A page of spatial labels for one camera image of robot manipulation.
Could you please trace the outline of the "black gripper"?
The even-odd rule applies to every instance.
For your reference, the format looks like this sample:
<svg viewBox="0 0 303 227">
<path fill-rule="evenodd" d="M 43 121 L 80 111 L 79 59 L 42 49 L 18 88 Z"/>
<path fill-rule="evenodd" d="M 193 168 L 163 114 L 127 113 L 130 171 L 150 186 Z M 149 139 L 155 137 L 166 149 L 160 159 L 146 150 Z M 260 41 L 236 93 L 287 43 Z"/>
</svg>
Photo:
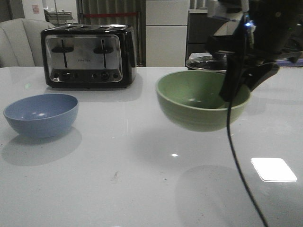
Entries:
<svg viewBox="0 0 303 227">
<path fill-rule="evenodd" d="M 293 63 L 301 56 L 300 40 L 293 37 L 303 18 L 301 0 L 211 0 L 208 16 L 238 24 L 230 35 L 208 37 L 205 45 L 211 54 L 234 55 L 226 57 L 227 69 L 219 93 L 225 102 L 238 99 L 239 92 L 248 96 L 249 89 L 253 91 L 280 69 L 275 61 L 250 68 L 245 84 L 246 68 L 240 55 Z"/>
</svg>

